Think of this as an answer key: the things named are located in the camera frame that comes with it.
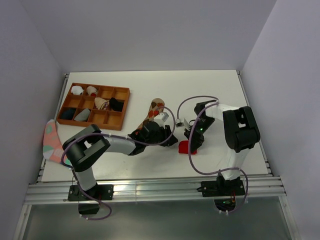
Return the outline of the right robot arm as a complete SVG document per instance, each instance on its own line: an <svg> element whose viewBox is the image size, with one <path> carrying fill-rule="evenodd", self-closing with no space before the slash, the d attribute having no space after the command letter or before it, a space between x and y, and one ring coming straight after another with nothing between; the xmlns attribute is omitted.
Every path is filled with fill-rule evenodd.
<svg viewBox="0 0 320 240"><path fill-rule="evenodd" d="M217 173L222 175L216 183L217 191L222 195L229 194L233 188L233 180L241 175L242 165L256 143L261 139L260 131L251 107L235 107L210 100L197 103L194 107L196 119L192 127L185 130L188 138L187 154L193 169L192 153L204 143L204 133L219 120L223 123L224 139L228 147L223 160L222 169Z"/></svg>

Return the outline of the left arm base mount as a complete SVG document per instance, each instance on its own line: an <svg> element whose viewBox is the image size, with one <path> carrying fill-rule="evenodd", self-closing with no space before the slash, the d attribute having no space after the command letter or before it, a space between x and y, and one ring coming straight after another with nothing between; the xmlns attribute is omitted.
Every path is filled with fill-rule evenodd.
<svg viewBox="0 0 320 240"><path fill-rule="evenodd" d="M110 201L113 199L114 185L113 184L96 184L93 188L85 191L85 194L80 190L78 185L71 185L67 200L69 202L78 202L78 212L82 216L93 216L100 210L101 204L96 203L80 203L84 201L92 201L93 198L99 201Z"/></svg>

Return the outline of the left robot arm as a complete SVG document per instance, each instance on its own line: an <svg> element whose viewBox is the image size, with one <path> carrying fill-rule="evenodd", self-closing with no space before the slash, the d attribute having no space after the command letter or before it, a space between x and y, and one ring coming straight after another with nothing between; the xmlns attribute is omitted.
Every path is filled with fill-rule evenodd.
<svg viewBox="0 0 320 240"><path fill-rule="evenodd" d="M104 153L135 156L147 146L170 147L178 142L169 125L150 121L127 136L103 135L96 124L80 131L63 145L80 189L79 194L91 200L98 193L92 166Z"/></svg>

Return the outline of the brown argyle sock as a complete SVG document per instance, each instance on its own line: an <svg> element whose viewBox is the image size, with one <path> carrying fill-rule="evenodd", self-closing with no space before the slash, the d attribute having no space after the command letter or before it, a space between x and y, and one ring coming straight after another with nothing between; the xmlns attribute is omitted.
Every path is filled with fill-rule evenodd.
<svg viewBox="0 0 320 240"><path fill-rule="evenodd" d="M142 138L151 138L156 137L156 134L159 131L160 126L154 122L154 117L159 113L164 112L163 107L165 102L161 98L155 98L151 101L147 116L143 122L134 130L129 136L131 138L142 137Z"/></svg>

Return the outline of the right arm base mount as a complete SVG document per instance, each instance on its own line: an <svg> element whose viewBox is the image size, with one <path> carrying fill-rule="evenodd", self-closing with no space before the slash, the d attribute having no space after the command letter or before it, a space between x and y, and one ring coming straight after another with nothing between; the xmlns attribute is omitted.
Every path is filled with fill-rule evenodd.
<svg viewBox="0 0 320 240"><path fill-rule="evenodd" d="M215 207L222 212L230 212L236 208L237 196L245 195L245 187L240 179L202 181L196 189L204 198L222 197L214 200Z"/></svg>

